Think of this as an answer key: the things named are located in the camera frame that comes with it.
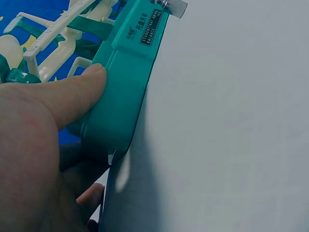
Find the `fingernail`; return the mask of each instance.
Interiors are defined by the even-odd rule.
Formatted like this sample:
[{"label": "fingernail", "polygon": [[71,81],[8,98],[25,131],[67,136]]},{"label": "fingernail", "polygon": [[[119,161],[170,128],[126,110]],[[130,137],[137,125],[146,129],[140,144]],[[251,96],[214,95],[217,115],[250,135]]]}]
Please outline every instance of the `fingernail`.
[{"label": "fingernail", "polygon": [[96,73],[97,71],[99,71],[102,68],[103,68],[103,66],[100,63],[96,63],[96,64],[90,65],[88,68],[86,68],[83,71],[83,74]]}]

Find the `white surface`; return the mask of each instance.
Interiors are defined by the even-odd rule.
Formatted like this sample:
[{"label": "white surface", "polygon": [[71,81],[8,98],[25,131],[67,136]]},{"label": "white surface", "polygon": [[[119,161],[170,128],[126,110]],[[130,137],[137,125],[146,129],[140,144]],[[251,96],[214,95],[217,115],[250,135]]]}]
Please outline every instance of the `white surface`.
[{"label": "white surface", "polygon": [[309,230],[309,2],[170,17],[104,232]]}]

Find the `teal plastic piece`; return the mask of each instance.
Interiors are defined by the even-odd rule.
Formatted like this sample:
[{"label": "teal plastic piece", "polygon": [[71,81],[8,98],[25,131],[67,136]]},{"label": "teal plastic piece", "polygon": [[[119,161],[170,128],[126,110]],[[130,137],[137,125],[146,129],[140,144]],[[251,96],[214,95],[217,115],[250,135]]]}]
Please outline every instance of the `teal plastic piece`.
[{"label": "teal plastic piece", "polygon": [[113,29],[113,25],[109,23],[98,22],[89,18],[77,16],[68,28],[80,30],[97,36],[101,41],[105,41]]},{"label": "teal plastic piece", "polygon": [[0,54],[0,83],[5,83],[10,73],[10,66],[6,58]]},{"label": "teal plastic piece", "polygon": [[33,74],[23,72],[20,69],[13,68],[6,78],[6,82],[16,82],[24,84],[41,83],[41,80]]},{"label": "teal plastic piece", "polygon": [[0,54],[0,80],[1,83],[16,82],[16,83],[40,83],[41,80],[32,74],[23,72],[20,69],[12,68],[6,58]]},{"label": "teal plastic piece", "polygon": [[127,152],[168,16],[148,0],[130,0],[102,43],[93,63],[108,78],[81,128],[87,154],[112,164]]}]

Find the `teal plastic balance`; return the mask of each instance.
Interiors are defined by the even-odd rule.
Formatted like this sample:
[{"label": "teal plastic balance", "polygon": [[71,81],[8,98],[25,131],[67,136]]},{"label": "teal plastic balance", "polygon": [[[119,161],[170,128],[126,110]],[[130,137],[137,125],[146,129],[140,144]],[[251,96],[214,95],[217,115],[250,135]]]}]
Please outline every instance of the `teal plastic balance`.
[{"label": "teal plastic balance", "polygon": [[108,78],[81,128],[87,154],[112,164],[129,149],[168,16],[148,0],[130,0],[102,43],[93,63]]},{"label": "teal plastic balance", "polygon": [[[160,5],[151,4],[149,0],[129,0],[127,3],[122,0],[121,6],[124,8],[112,25],[80,16],[68,25],[100,39],[100,43],[77,40],[75,54],[93,59],[92,63],[101,63],[108,74],[105,91],[98,103],[68,129],[81,138],[87,155],[108,165],[120,159],[129,149],[169,17]],[[5,33],[10,33],[15,27],[35,37],[43,32],[24,23],[22,17],[17,17]],[[58,35],[53,42],[58,45],[63,40]],[[40,82],[37,76],[21,68],[24,61],[18,69],[10,70],[6,58],[0,55],[0,66],[2,83]]]}]

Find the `teal plastic casing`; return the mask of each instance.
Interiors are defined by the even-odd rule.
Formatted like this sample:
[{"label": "teal plastic casing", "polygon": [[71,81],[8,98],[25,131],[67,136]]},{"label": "teal plastic casing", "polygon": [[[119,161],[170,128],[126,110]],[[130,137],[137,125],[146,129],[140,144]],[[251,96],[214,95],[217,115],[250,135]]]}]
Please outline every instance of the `teal plastic casing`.
[{"label": "teal plastic casing", "polygon": [[83,149],[106,164],[129,149],[168,16],[149,0],[129,0],[93,59],[107,70],[106,87],[71,129],[80,129]]}]

